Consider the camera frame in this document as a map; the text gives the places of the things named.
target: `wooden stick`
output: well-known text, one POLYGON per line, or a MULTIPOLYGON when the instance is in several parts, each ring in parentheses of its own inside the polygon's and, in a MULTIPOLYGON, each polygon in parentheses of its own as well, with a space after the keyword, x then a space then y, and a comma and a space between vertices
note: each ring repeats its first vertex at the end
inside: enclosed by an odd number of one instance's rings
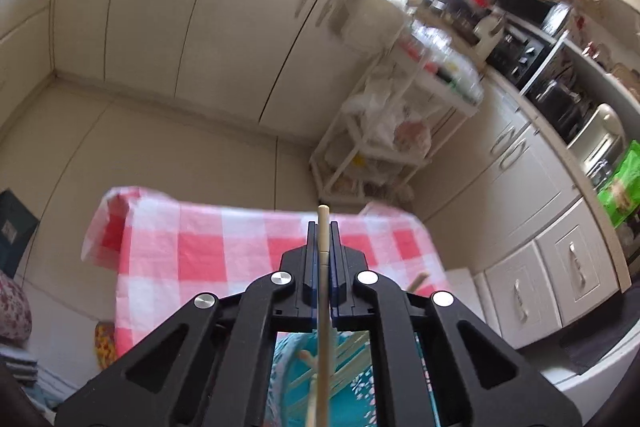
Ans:
POLYGON ((422 286, 422 283, 427 279, 428 276, 429 274, 427 272, 418 273, 418 275, 415 276, 415 279, 411 282, 411 284, 406 287, 406 290, 409 293, 414 293, 420 286, 422 286))
POLYGON ((309 401, 306 404, 305 427, 316 427, 316 402, 318 401, 317 377, 313 375, 309 383, 309 401))
POLYGON ((318 206, 318 382, 316 398, 316 427, 329 426, 329 392, 332 374, 331 318, 329 312, 329 207, 318 206))

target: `yellow patterned cloth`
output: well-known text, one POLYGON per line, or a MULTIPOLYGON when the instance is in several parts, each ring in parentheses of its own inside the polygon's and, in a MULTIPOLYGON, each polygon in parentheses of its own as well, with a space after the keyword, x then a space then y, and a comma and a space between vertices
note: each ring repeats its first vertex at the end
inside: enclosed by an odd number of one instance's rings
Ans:
POLYGON ((112 322, 98 322, 95 325, 95 356, 100 369, 106 369, 116 361, 115 326, 112 322))

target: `kitchen floor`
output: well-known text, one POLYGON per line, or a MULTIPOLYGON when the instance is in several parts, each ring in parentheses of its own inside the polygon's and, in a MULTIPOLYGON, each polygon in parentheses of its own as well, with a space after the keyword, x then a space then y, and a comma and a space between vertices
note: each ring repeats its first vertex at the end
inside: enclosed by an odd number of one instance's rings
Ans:
POLYGON ((56 82, 0 142, 0 190, 41 219, 17 280, 33 312, 28 348, 72 386, 98 372, 97 321, 113 320, 116 274, 80 261, 111 187, 197 203, 313 210, 310 149, 196 116, 56 82))

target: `teal patterned cloth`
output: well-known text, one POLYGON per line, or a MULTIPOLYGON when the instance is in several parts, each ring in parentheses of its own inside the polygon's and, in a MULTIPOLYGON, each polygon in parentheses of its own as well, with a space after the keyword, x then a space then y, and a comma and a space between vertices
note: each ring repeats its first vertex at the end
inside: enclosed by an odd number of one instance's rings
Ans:
MULTIPOLYGON (((337 344, 343 343, 352 334, 350 332, 339 333, 337 344)), ((417 338, 416 344, 417 349, 420 351, 417 338)), ((306 364, 297 356, 297 353, 302 349, 306 349, 313 356, 316 356, 318 352, 318 336, 316 332, 291 333, 276 343, 266 403, 264 424, 267 427, 304 427, 306 407, 298 413, 287 415, 287 409, 298 400, 304 398, 309 392, 309 380, 294 389, 288 388, 292 381, 308 370, 306 364)), ((369 349, 368 343, 362 349, 369 349)), ((359 352, 360 350, 353 353, 351 358, 336 369, 340 369, 359 352)), ((424 359, 422 359, 422 368, 427 379, 435 424, 436 427, 440 427, 440 419, 438 418, 424 359)), ((332 425, 335 427, 373 427, 377 425, 375 396, 373 369, 369 366, 354 378, 347 387, 332 397, 330 404, 332 425)))

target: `floral cushion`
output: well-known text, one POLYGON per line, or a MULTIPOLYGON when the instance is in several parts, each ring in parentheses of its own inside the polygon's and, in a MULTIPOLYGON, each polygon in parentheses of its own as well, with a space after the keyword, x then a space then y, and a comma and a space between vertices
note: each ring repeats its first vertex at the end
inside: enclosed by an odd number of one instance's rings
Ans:
POLYGON ((31 310, 22 288, 0 271, 0 337, 25 341, 31 334, 31 310))

